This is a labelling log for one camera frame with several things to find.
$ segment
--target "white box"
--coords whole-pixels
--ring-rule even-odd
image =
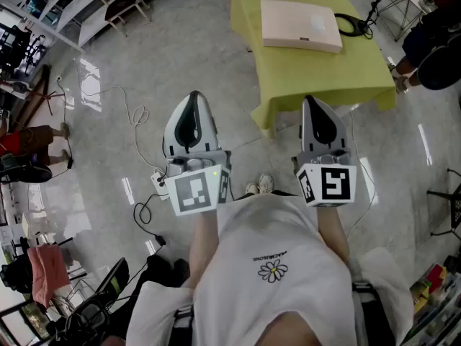
[[[355,200],[356,166],[304,164],[296,177],[308,206],[339,206]]]
[[[229,171],[220,164],[166,178],[166,188],[177,216],[215,210],[225,203]]]
[[[339,53],[343,47],[333,10],[294,1],[261,0],[263,46]]]

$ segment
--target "foot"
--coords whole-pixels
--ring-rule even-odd
[[[245,189],[245,193],[252,193],[253,195],[259,194],[258,185],[256,183],[248,183]]]
[[[61,133],[63,134],[64,140],[67,140],[69,136],[71,135],[71,132],[69,130],[69,126],[67,123],[64,123],[64,122],[61,123]]]
[[[408,92],[408,88],[410,87],[410,84],[408,83],[408,77],[398,77],[395,81],[395,87],[397,87],[398,94],[406,94]]]
[[[71,156],[68,154],[66,150],[62,149],[61,158],[63,159],[63,161],[69,161],[71,159]]]
[[[259,192],[271,193],[274,191],[274,180],[270,174],[263,173],[259,178]]]
[[[389,69],[390,75],[392,76],[392,78],[394,78],[394,81],[396,81],[398,77],[400,76],[400,74],[398,74],[397,71],[395,71],[395,65],[388,63],[388,69]]]

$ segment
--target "red shirt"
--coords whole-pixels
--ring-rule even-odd
[[[13,155],[19,154],[19,133],[13,132],[11,135],[3,136],[0,138],[0,144],[0,156],[3,156],[7,152],[12,153]]]

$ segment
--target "beige box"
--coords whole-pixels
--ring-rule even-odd
[[[333,10],[294,1],[261,0],[263,46],[329,53],[343,47]]]

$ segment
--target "white cable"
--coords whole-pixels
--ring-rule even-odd
[[[347,241],[349,240],[349,237],[351,236],[351,233],[352,231],[355,229],[355,227],[357,227],[357,224],[359,224],[359,222],[368,214],[368,212],[370,211],[370,208],[372,207],[372,204],[373,204],[373,200],[375,199],[375,196],[376,196],[376,185],[375,185],[375,182],[373,181],[373,179],[370,177],[370,175],[368,174],[368,171],[367,171],[367,168],[365,168],[365,165],[363,165],[363,163],[360,161],[360,158],[359,158],[359,151],[357,150],[357,143],[355,142],[355,135],[354,135],[354,116],[352,115],[352,112],[350,112],[351,114],[351,119],[352,119],[352,140],[354,141],[354,145],[355,145],[355,154],[357,155],[357,160],[359,161],[360,165],[362,165],[362,168],[363,170],[365,171],[365,173],[367,174],[368,178],[370,179],[370,181],[372,182],[373,184],[373,188],[374,188],[374,192],[373,192],[373,197],[370,201],[370,204],[368,205],[368,209],[367,211],[365,211],[365,213],[359,218],[359,220],[357,222],[355,222],[355,224],[352,226],[351,230],[349,231],[349,233],[347,234]]]
[[[150,163],[148,163],[148,161],[146,160],[146,158],[144,158],[144,156],[141,154],[141,152],[139,151],[139,146],[138,146],[138,138],[137,138],[137,135],[136,135],[136,128],[141,125],[141,124],[144,124],[145,122],[147,122],[147,119],[149,118],[149,111],[146,110],[146,107],[144,105],[141,105],[140,107],[137,107],[135,109],[135,111],[133,112],[133,115],[130,117],[130,111],[128,109],[128,103],[127,103],[127,94],[125,92],[125,90],[120,87],[120,86],[112,86],[112,87],[109,87],[107,89],[103,89],[102,91],[99,91],[99,92],[95,92],[94,94],[87,94],[82,88],[81,88],[81,85],[80,85],[80,72],[79,72],[79,68],[77,67],[77,64],[75,63],[75,61],[72,61],[73,65],[75,66],[75,69],[77,71],[77,77],[79,78],[79,89],[80,91],[85,94],[86,96],[94,96],[94,95],[98,95],[98,94],[102,94],[106,91],[109,91],[111,89],[119,89],[120,91],[123,92],[123,97],[124,97],[124,100],[125,100],[125,108],[127,110],[127,116],[128,116],[128,122],[130,123],[130,126],[133,127],[135,129],[135,145],[136,145],[136,151],[138,152],[138,155],[139,157],[146,163],[146,165],[152,167],[156,172],[162,174],[162,175],[165,175],[165,172],[162,168],[160,167],[157,167],[155,165],[152,165]],[[136,116],[136,113],[140,111],[140,115],[138,118],[135,118]]]

